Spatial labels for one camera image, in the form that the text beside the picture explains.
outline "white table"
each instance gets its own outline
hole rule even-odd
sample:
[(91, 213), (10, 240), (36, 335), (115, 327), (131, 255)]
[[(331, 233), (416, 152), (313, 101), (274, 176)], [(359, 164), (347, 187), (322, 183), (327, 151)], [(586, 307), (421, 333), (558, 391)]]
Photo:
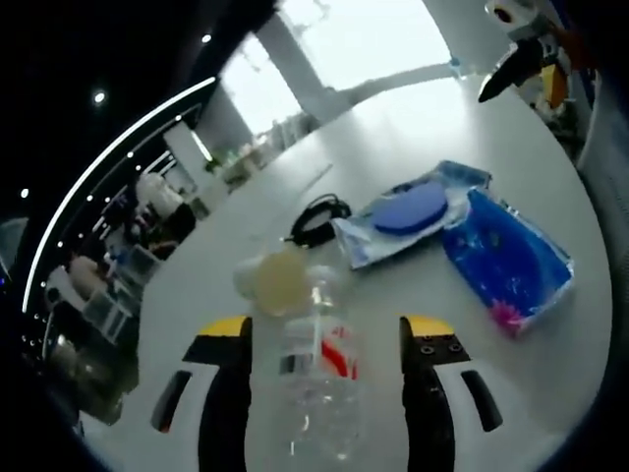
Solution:
[[(438, 244), (365, 271), (347, 270), (350, 321), (369, 347), (364, 364), (371, 400), (364, 462), (352, 470), (406, 470), (402, 314), (429, 315), (454, 326), (503, 416), (503, 426), (484, 433), (460, 379), (462, 368), (437, 368), (452, 409), (455, 469), (529, 471), (544, 463), (583, 419), (600, 387), (611, 331), (607, 259), (590, 201), (560, 145), (512, 91), (477, 104), (480, 83), (476, 77), (442, 80), (375, 96), (288, 149), (234, 192), (144, 292), (141, 384), (133, 396), (153, 394), (149, 385), (156, 378), (167, 382), (203, 325), (247, 312), (248, 303), (232, 285), (234, 265), (285, 235), (314, 197), (335, 192), (359, 208), (451, 159), (491, 172), (492, 189), (574, 258), (573, 297), (546, 324), (512, 341), (498, 332)], [(334, 244), (316, 250), (314, 260), (343, 266)], [(265, 454), (270, 435), (264, 434), (263, 406), (263, 399), (254, 399), (250, 471), (276, 470)], [(191, 429), (188, 439), (193, 442), (197, 433)], [(256, 443), (250, 441), (253, 433), (259, 434)], [(148, 460), (158, 465), (159, 454)]]

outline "person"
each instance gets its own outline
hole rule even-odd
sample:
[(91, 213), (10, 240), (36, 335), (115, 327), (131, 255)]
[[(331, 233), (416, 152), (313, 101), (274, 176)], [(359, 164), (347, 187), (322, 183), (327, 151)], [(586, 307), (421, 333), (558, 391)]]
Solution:
[(138, 210), (150, 205), (175, 241), (181, 243), (197, 226), (195, 214), (159, 174), (142, 174), (136, 184)]
[(77, 293), (88, 301), (95, 291), (107, 291), (105, 274), (98, 264), (87, 256), (72, 253), (68, 264), (70, 282)]

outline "ceiling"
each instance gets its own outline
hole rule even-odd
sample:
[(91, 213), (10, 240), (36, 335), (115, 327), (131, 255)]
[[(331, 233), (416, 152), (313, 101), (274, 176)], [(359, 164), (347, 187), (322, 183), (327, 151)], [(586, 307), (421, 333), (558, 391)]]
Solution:
[[(217, 76), (272, 6), (272, 0), (25, 0), (15, 5), (13, 66), (3, 89), (3, 108), (10, 119), (9, 129), (3, 130), (7, 158), (0, 220), (30, 218), (14, 273), (17, 282), (24, 285), (51, 216), (94, 159), (158, 104)], [(207, 33), (212, 40), (201, 42)], [(105, 99), (96, 104), (99, 91)], [(59, 220), (60, 229), (79, 207), (87, 212), (86, 220), (97, 219), (102, 206), (86, 211), (86, 195), (126, 158), (128, 147), (136, 147), (176, 114), (204, 106), (212, 91), (204, 88), (173, 105), (112, 152), (77, 192)], [(190, 113), (186, 120), (194, 126), (196, 116)], [(165, 149), (159, 136), (157, 140), (138, 149), (134, 159), (147, 165), (157, 158)], [(121, 188), (136, 164), (122, 162), (99, 191), (104, 195)], [(29, 189), (26, 199), (20, 197), (22, 189)], [(43, 266), (48, 257), (42, 257)]]

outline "led light strip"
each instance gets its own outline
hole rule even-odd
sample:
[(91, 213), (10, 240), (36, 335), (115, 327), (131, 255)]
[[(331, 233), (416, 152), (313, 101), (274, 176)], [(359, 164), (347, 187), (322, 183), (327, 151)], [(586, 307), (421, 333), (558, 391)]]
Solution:
[(41, 259), (41, 255), (43, 254), (44, 247), (46, 246), (46, 243), (48, 242), (48, 239), (50, 238), (50, 234), (52, 233), (52, 230), (54, 229), (55, 224), (57, 224), (57, 221), (61, 217), (61, 214), (63, 213), (64, 209), (66, 209), (66, 207), (70, 203), (70, 200), (75, 195), (75, 193), (79, 190), (81, 185), (87, 180), (87, 177), (89, 177), (89, 175), (96, 169), (96, 167), (98, 167), (107, 158), (109, 154), (111, 154), (119, 145), (121, 145), (135, 131), (137, 131), (139, 128), (144, 126), (146, 123), (148, 123), (150, 120), (152, 120), (155, 116), (157, 116), (162, 111), (166, 110), (168, 107), (172, 106), (173, 104), (177, 103), (183, 98), (186, 98), (188, 95), (198, 90), (204, 89), (205, 87), (213, 84), (215, 81), (216, 79), (214, 77), (205, 79), (204, 81), (201, 81), (198, 84), (190, 88), (186, 88), (184, 91), (180, 93), (177, 93), (175, 96), (170, 97), (169, 99), (164, 101), (162, 104), (160, 104), (153, 110), (146, 113), (140, 120), (138, 120), (131, 127), (129, 127), (122, 135), (116, 138), (101, 154), (99, 154), (98, 157), (94, 160), (94, 162), (90, 164), (89, 167), (86, 169), (86, 171), (81, 175), (81, 177), (79, 177), (77, 182), (75, 182), (75, 185), (72, 186), (72, 188), (70, 189), (70, 192), (66, 194), (63, 201), (61, 202), (59, 207), (56, 209), (55, 213), (52, 215), (52, 218), (50, 219), (50, 222), (48, 223), (46, 230), (43, 232), (41, 241), (39, 241), (39, 246), (37, 246), (37, 250), (35, 251), (35, 256), (32, 258), (32, 265), (30, 266), (29, 278), (27, 279), (27, 287), (24, 291), (24, 300), (22, 302), (23, 312), (27, 311), (27, 306), (29, 305), (30, 289), (32, 288), (32, 283), (35, 278), (35, 271), (37, 269), (37, 265), (39, 264), (39, 260)]

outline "blue package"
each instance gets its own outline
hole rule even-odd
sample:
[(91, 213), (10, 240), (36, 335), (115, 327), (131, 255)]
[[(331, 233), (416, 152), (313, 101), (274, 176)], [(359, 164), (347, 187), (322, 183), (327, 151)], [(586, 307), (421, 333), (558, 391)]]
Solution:
[[(377, 196), (349, 218), (333, 219), (332, 227), (336, 234), (336, 241), (352, 269), (370, 266), (428, 238), (445, 225), (459, 220), (467, 210), (468, 190), (472, 187), (486, 187), (490, 181), (491, 174), (488, 172), (458, 162), (443, 160), (430, 172), (398, 184)], [(418, 232), (406, 235), (384, 234), (375, 229), (373, 216), (382, 205), (388, 205), (391, 200), (398, 198), (401, 194), (408, 194), (413, 189), (426, 184), (440, 185), (445, 191), (447, 209), (439, 220)]]
[(570, 286), (572, 261), (537, 227), (487, 192), (468, 192), (467, 216), (444, 228), (448, 258), (509, 335), (516, 336)]

